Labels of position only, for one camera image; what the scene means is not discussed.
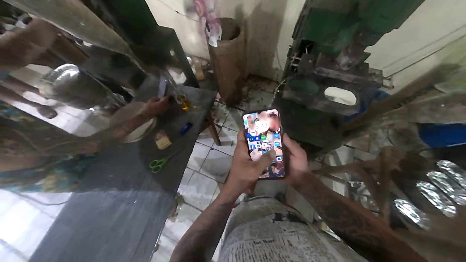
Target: scissors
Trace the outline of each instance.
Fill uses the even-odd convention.
[[[157,159],[157,160],[152,161],[149,164],[149,168],[151,169],[152,173],[158,173],[160,170],[162,170],[162,167],[164,167],[164,165],[168,162],[168,160],[170,160],[170,158],[172,158],[174,155],[176,155],[176,153],[178,151],[179,150],[176,150],[174,153],[172,153],[171,155],[169,155],[166,158]]]

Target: metal table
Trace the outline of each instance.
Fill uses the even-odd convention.
[[[157,88],[141,87],[136,99],[147,101]],[[191,101],[184,112],[174,101],[142,140],[103,149],[87,171],[85,193],[69,198],[30,262],[147,262],[174,201],[186,164],[215,92],[183,87]],[[192,128],[183,136],[178,131]],[[163,129],[172,145],[160,151],[155,133]],[[179,150],[157,174],[148,164]]]

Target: smartphone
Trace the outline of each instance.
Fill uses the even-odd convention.
[[[265,169],[259,180],[284,179],[285,161],[283,159],[282,134],[280,113],[277,109],[266,109],[243,114],[246,129],[246,143],[249,155],[254,161],[269,150],[275,150],[273,163]]]

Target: green machine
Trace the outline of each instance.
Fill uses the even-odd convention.
[[[365,62],[365,48],[399,28],[423,1],[307,0],[274,100],[284,130],[310,152],[339,147],[343,118],[359,112],[364,89],[390,88],[382,71]],[[329,87],[354,96],[338,102]]]

